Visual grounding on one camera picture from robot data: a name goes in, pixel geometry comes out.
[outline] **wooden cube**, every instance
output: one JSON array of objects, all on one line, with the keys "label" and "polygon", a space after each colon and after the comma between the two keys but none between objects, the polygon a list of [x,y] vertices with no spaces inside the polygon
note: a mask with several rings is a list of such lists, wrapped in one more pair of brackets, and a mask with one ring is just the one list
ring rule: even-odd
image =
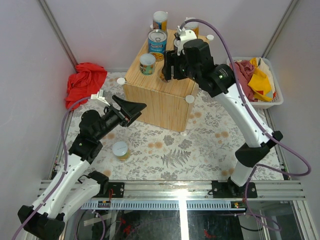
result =
[{"label": "wooden cube", "polygon": [[[166,50],[174,49],[174,30],[168,30]],[[199,36],[207,42],[206,37]],[[125,97],[128,101],[145,103],[147,107],[142,111],[139,121],[156,125],[165,129],[183,132],[194,106],[187,103],[188,95],[196,98],[198,84],[189,78],[163,82],[158,78],[158,72],[164,66],[164,60],[155,64],[154,74],[143,75],[140,72],[140,56],[148,53],[148,39],[143,44],[125,75],[123,85]]]}]

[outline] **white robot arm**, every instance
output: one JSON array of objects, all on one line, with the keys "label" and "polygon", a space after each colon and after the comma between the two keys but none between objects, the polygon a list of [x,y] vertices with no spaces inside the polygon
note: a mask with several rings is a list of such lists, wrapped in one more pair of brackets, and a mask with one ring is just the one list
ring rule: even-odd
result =
[{"label": "white robot arm", "polygon": [[104,115],[88,110],[81,116],[80,133],[75,138],[67,158],[66,168],[61,167],[44,193],[32,203],[23,205],[18,217],[24,230],[42,240],[56,240],[64,230],[65,223],[87,200],[109,196],[109,178],[93,171],[73,192],[71,188],[91,165],[102,148],[100,140],[117,125],[129,127],[147,106],[144,103],[125,101],[117,96],[104,108]]},{"label": "white robot arm", "polygon": [[[166,51],[162,73],[168,81],[172,78],[182,80],[190,78],[199,87],[214,97],[230,114],[239,127],[245,139],[245,144],[235,152],[238,160],[229,183],[232,188],[241,188],[247,182],[253,167],[263,159],[276,144],[266,133],[280,141],[283,136],[279,131],[273,131],[259,117],[249,103],[244,92],[238,91],[232,69],[226,64],[215,65],[209,45],[197,39],[192,30],[178,26],[175,37],[180,40],[177,50]],[[254,122],[241,101],[241,95],[258,123],[264,126],[265,132]]]},{"label": "white robot arm", "polygon": [[[172,78],[173,67],[174,79],[193,79],[228,111],[244,136],[245,144],[235,152],[238,162],[228,181],[230,191],[237,192],[237,188],[242,188],[247,182],[253,167],[275,146],[265,133],[278,141],[283,136],[279,131],[266,126],[246,99],[265,132],[260,130],[241,102],[240,96],[244,96],[244,93],[238,91],[232,69],[226,64],[214,65],[206,42],[197,39],[193,31],[181,30],[179,27],[176,38],[180,40],[178,49],[166,51],[164,55],[164,78]],[[70,190],[101,150],[100,139],[117,125],[128,127],[146,107],[144,103],[128,102],[116,96],[112,98],[121,110],[109,105],[102,117],[95,110],[86,111],[79,124],[80,133],[69,150],[66,170],[61,168],[58,171],[45,192],[31,206],[20,208],[18,216],[22,223],[32,215],[24,226],[26,231],[42,240],[58,239],[65,222],[87,200],[94,196],[106,197],[109,179],[97,171],[88,174],[87,179],[72,194]]]}]

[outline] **plastic basket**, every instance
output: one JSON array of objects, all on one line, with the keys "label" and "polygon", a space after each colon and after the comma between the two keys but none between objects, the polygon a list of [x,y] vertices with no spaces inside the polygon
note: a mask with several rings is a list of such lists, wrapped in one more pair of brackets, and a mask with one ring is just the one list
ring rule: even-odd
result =
[{"label": "plastic basket", "polygon": [[[245,56],[235,56],[233,57],[233,61],[238,61],[238,60],[251,60],[253,57],[245,57]],[[278,80],[276,78],[274,69],[272,68],[271,62],[266,59],[262,58],[265,64],[267,64],[270,68],[271,74],[273,76],[273,82],[274,82],[274,89],[275,89],[275,97],[272,99],[271,102],[256,102],[256,101],[251,101],[251,105],[255,109],[268,109],[274,105],[281,105],[284,102],[284,98],[282,96]],[[227,58],[226,64],[229,66],[230,65],[230,60]]]}]

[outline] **white lid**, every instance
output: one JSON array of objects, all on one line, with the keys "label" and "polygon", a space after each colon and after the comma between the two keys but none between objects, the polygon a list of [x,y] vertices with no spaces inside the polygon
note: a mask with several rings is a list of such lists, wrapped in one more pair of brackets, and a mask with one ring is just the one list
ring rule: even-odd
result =
[{"label": "white lid", "polygon": [[215,36],[209,34],[209,35],[206,36],[206,38],[207,38],[209,41],[212,41],[212,40],[215,38]]},{"label": "white lid", "polygon": [[153,19],[156,22],[163,22],[163,21],[167,20],[167,18],[168,18],[168,13],[165,11],[156,11],[153,14]]},{"label": "white lid", "polygon": [[126,83],[126,80],[123,77],[119,77],[116,82],[120,85],[124,85]]},{"label": "white lid", "polygon": [[188,104],[192,104],[194,101],[195,101],[195,97],[192,96],[192,95],[187,95],[185,97],[185,101],[188,103]]},{"label": "white lid", "polygon": [[[186,17],[185,20],[189,20],[189,19],[196,19],[195,17]],[[184,28],[185,29],[194,29],[196,27],[198,27],[199,23],[197,21],[192,21],[192,22],[188,22]]]},{"label": "white lid", "polygon": [[150,53],[142,54],[140,57],[140,63],[143,65],[152,65],[156,62],[156,57]]},{"label": "white lid", "polygon": [[122,157],[128,152],[128,145],[124,141],[118,141],[113,145],[112,152],[115,156]]}]

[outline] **floral tablecloth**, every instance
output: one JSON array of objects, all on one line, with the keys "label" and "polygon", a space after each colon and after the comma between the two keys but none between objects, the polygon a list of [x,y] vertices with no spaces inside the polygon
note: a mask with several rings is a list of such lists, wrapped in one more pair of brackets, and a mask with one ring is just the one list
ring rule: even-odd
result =
[{"label": "floral tablecloth", "polygon": [[[124,72],[108,73],[102,87],[107,90],[108,102],[113,102],[112,95],[125,98],[122,86],[117,84],[117,79],[124,75]],[[103,114],[103,107],[94,100],[78,107],[68,130],[68,149],[79,133],[81,115],[90,109]],[[262,110],[258,113],[265,119]],[[118,141],[129,146],[131,156],[126,162],[119,162],[113,156],[112,146]],[[103,148],[86,173],[97,170],[111,180],[226,180],[237,162],[235,151],[244,141],[228,112],[200,90],[184,133],[139,121],[129,128],[117,126],[101,140]],[[279,169],[274,148],[261,163]],[[253,179],[282,180],[283,177],[259,167]]]}]

